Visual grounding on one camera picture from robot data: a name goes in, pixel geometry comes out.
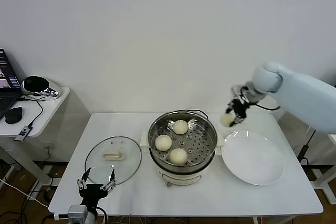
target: white robotic arm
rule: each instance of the white robotic arm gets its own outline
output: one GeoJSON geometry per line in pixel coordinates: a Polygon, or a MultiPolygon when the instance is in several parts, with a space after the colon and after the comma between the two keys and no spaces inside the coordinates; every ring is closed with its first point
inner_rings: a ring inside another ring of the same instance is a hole
{"type": "Polygon", "coordinates": [[[239,90],[226,111],[233,110],[236,114],[230,126],[243,121],[246,109],[269,95],[315,130],[336,133],[336,88],[314,77],[268,62],[256,70],[252,82],[239,90]]]}

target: computer mouse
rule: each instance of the computer mouse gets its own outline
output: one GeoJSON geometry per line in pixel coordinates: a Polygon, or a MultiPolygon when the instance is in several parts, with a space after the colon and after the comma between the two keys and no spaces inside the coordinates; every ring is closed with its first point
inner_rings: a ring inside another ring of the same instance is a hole
{"type": "Polygon", "coordinates": [[[22,118],[22,107],[12,108],[5,113],[5,122],[8,124],[17,123],[22,118]]]}

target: electrical outlet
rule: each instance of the electrical outlet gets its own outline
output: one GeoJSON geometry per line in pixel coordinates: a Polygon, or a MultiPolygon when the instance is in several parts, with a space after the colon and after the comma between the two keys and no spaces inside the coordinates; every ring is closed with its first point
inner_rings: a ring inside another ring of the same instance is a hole
{"type": "Polygon", "coordinates": [[[53,149],[55,148],[53,143],[42,143],[44,149],[53,149]]]}

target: laptop screen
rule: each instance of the laptop screen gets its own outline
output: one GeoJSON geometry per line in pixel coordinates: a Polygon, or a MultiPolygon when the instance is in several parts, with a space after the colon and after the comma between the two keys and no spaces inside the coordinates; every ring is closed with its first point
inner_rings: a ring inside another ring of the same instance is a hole
{"type": "Polygon", "coordinates": [[[20,89],[20,84],[9,64],[3,49],[0,49],[0,91],[6,89],[20,89]]]}

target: white plate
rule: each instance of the white plate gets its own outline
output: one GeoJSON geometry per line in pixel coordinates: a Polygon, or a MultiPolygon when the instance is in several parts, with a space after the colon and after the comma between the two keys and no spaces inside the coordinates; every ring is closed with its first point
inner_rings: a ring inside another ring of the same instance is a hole
{"type": "Polygon", "coordinates": [[[251,131],[234,132],[224,139],[222,158],[241,180],[266,186],[278,181],[284,172],[284,159],[275,144],[251,131]]]}

